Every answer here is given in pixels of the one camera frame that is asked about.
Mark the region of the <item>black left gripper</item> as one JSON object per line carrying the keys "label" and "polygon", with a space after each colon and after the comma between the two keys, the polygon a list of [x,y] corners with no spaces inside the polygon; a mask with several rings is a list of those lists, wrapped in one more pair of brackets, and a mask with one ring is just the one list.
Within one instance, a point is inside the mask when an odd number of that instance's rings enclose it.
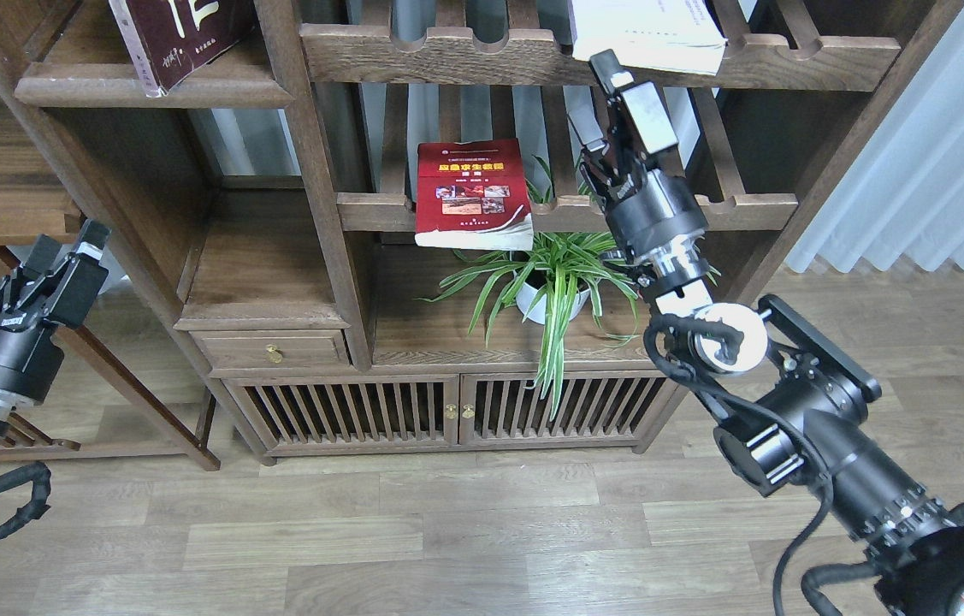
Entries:
{"label": "black left gripper", "polygon": [[109,236],[109,227],[86,221],[61,262],[61,243],[41,234],[0,287],[0,390],[44,402],[64,358],[51,342],[56,323],[76,329],[86,320],[109,275],[101,265]]}

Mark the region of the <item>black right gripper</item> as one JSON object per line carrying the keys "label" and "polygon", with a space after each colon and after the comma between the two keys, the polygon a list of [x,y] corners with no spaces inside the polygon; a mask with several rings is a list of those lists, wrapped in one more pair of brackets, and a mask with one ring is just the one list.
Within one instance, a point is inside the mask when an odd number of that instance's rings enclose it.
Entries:
{"label": "black right gripper", "polygon": [[594,191],[620,258],[629,266],[705,266],[696,241],[706,231],[703,210],[688,183],[668,175],[663,160],[678,158],[678,139],[654,83],[637,82],[613,50],[588,59],[608,105],[612,144],[635,157],[629,175],[606,160],[606,136],[594,108],[571,108],[567,118],[580,143],[580,171]]}

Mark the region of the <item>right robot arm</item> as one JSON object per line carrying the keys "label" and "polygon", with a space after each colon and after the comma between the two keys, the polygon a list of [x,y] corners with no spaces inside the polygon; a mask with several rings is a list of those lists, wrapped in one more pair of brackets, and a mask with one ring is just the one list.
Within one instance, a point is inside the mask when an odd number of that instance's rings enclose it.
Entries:
{"label": "right robot arm", "polygon": [[616,246],[607,268],[627,275],[650,305],[645,344],[666,378],[693,391],[716,420],[713,438],[733,472],[768,496],[809,488],[818,513],[785,549],[772,579],[783,613],[790,557],[833,514],[865,547],[858,564],[814,566],[800,589],[816,613],[835,615],[826,585],[876,578],[892,615],[964,615],[964,503],[946,508],[861,430],[879,382],[782,298],[758,307],[713,303],[709,264],[696,242],[707,221],[686,180],[660,161],[677,147],[656,86],[636,82],[614,51],[588,60],[610,125],[572,115],[581,175]]}

